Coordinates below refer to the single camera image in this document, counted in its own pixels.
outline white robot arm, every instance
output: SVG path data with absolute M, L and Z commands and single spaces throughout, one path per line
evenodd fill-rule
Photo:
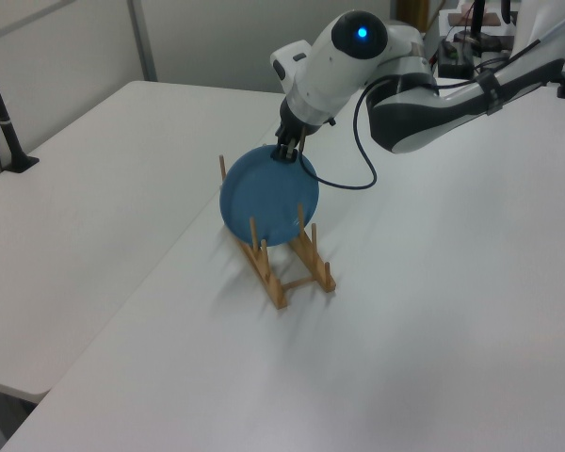
M 441 96 L 416 29 L 351 11 L 313 46 L 303 40 L 272 54 L 286 94 L 279 147 L 334 124 L 349 98 L 367 88 L 372 138 L 393 153 L 411 152 L 550 81 L 564 61 L 565 0 L 523 0 L 510 60 Z

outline table surface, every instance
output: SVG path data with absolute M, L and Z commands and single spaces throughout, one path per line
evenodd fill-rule
M 0 391 L 39 401 L 60 380 L 282 98 L 134 82 L 0 175 Z
M 306 144 L 348 184 L 352 109 Z M 565 101 L 404 155 L 360 127 L 378 184 L 315 214 L 336 293 L 276 311 L 215 196 L 4 451 L 565 450 Z

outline plastic plate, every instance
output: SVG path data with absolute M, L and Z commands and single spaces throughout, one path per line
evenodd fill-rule
M 250 218 L 258 240 L 280 245 L 299 234 L 298 204 L 310 221 L 318 204 L 318 182 L 305 173 L 299 160 L 285 163 L 270 155 L 276 146 L 249 151 L 230 168 L 219 194 L 219 210 L 230 231 L 251 244 Z M 305 166 L 315 174 L 306 157 Z

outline white wall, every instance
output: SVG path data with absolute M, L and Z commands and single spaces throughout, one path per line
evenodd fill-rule
M 0 90 L 25 152 L 142 78 L 126 0 L 75 0 L 0 38 Z
M 138 0 L 157 80 L 281 91 L 270 54 L 313 43 L 336 16 L 364 9 L 389 18 L 391 0 Z

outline black cable clip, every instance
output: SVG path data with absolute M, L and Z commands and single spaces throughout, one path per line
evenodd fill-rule
M 488 116 L 501 110 L 502 105 L 505 103 L 504 93 L 493 71 L 483 71 L 480 75 L 475 77 L 475 81 L 478 82 L 481 89 L 483 89 Z

